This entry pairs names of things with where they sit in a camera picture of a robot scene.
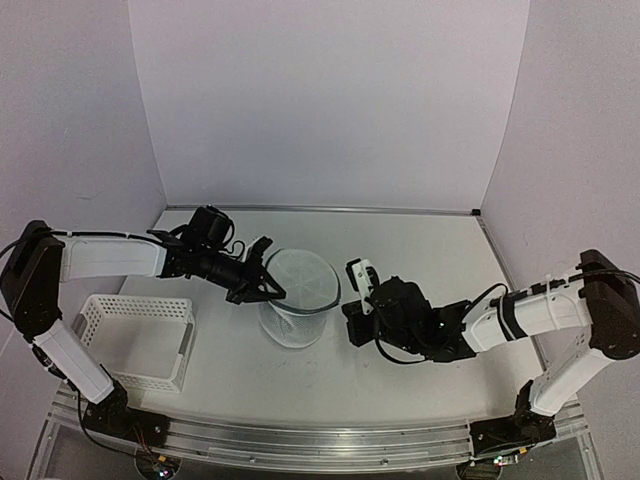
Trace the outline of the white mesh laundry bag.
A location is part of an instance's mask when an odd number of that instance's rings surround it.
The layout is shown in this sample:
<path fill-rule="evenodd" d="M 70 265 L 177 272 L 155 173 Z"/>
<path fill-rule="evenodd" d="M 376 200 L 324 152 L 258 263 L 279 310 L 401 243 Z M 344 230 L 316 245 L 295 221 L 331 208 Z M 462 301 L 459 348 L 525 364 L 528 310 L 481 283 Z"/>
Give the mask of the white mesh laundry bag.
<path fill-rule="evenodd" d="M 284 348 L 311 346 L 320 339 L 340 303 L 337 272 L 319 255 L 301 249 L 281 249 L 272 254 L 267 272 L 286 296 L 259 306 L 262 330 Z"/>

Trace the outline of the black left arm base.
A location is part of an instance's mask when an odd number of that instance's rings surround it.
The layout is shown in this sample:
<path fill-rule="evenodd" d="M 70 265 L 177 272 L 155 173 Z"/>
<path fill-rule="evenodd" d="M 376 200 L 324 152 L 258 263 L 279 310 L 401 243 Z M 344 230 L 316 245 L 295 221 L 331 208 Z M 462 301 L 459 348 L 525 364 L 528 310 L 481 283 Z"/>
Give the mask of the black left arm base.
<path fill-rule="evenodd" d="M 168 437 L 168 416 L 129 406 L 128 394 L 119 381 L 112 381 L 110 393 L 100 402 L 79 404 L 79 423 L 85 431 L 136 442 L 141 447 L 163 447 Z"/>

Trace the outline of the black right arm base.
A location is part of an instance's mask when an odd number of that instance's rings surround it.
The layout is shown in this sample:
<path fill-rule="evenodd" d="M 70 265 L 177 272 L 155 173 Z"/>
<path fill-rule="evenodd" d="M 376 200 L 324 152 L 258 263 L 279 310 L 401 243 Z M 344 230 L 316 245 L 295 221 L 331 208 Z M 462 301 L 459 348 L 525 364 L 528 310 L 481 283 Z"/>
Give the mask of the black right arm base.
<path fill-rule="evenodd" d="M 472 456 L 476 459 L 497 456 L 533 447 L 556 437 L 554 416 L 534 413 L 529 394 L 533 381 L 529 380 L 519 391 L 515 410 L 511 415 L 470 424 Z"/>

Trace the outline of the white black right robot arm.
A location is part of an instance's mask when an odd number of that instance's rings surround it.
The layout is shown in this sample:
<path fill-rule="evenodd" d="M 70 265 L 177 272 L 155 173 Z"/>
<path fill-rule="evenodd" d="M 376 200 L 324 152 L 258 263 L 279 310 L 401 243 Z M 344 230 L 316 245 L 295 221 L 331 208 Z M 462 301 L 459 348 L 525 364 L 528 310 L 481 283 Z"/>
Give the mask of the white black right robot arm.
<path fill-rule="evenodd" d="M 520 290 L 490 286 L 473 300 L 434 307 L 414 282 L 380 281 L 371 262 L 346 266 L 356 301 L 341 310 L 356 347 L 373 343 L 382 357 L 390 345 L 409 354 L 407 364 L 451 363 L 518 340 L 577 329 L 579 334 L 540 376 L 519 392 L 503 433 L 524 443 L 563 404 L 608 365 L 639 353 L 639 277 L 597 250 L 581 253 L 574 271 Z"/>

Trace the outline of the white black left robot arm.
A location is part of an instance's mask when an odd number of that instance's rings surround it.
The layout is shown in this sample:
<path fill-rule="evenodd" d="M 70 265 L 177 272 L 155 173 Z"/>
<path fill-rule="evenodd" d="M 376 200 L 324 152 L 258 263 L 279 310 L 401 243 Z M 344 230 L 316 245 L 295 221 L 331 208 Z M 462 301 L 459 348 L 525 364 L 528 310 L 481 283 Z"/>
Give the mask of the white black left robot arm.
<path fill-rule="evenodd" d="M 234 305 L 282 300 L 285 288 L 268 272 L 262 236 L 235 254 L 235 223 L 225 212 L 198 207 L 170 230 L 144 234 L 57 230 L 32 220 L 2 248 L 1 314 L 52 374 L 98 404 L 94 417 L 114 437 L 134 428 L 134 415 L 118 400 L 115 379 L 73 333 L 60 305 L 63 284 L 94 278 L 200 279 L 222 288 Z"/>

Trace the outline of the white perforated plastic basket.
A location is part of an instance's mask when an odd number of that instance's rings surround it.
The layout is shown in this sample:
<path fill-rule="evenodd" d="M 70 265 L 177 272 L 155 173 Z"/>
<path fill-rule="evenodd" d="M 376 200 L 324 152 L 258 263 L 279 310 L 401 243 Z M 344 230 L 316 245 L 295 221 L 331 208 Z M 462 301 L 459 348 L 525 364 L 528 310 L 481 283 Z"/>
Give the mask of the white perforated plastic basket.
<path fill-rule="evenodd" d="M 196 335 L 191 300 L 94 294 L 79 316 L 81 343 L 126 389 L 182 390 Z"/>

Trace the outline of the aluminium rear table rail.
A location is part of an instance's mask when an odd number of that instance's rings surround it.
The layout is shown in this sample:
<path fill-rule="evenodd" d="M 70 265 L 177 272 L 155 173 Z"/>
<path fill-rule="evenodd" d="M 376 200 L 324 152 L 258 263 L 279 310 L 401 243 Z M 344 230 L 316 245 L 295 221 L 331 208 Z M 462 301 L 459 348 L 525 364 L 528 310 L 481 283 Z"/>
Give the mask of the aluminium rear table rail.
<path fill-rule="evenodd" d="M 401 207 L 355 207 L 355 206 L 326 206 L 326 205 L 218 205 L 222 211 L 264 211 L 264 212 L 308 212 L 308 213 L 349 213 L 349 214 L 388 214 L 413 216 L 447 216 L 447 217 L 480 217 L 480 209 L 439 210 Z"/>

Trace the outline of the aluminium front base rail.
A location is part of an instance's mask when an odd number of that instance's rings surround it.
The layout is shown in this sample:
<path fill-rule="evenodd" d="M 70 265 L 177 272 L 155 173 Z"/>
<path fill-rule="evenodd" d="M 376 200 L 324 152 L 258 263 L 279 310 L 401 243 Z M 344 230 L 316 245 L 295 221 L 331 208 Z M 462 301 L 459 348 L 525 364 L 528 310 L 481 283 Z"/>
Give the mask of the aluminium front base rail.
<path fill-rule="evenodd" d="M 100 440 L 130 443 L 179 459 L 262 470 L 345 473 L 418 470 L 465 461 L 506 464 L 534 447 L 586 432 L 575 400 L 566 404 L 542 437 L 528 438 L 501 419 L 443 424 L 365 426 L 251 425 L 221 419 L 166 417 L 141 413 L 121 431 L 107 426 L 103 415 L 61 390 L 50 415 L 70 426 L 84 425 Z"/>

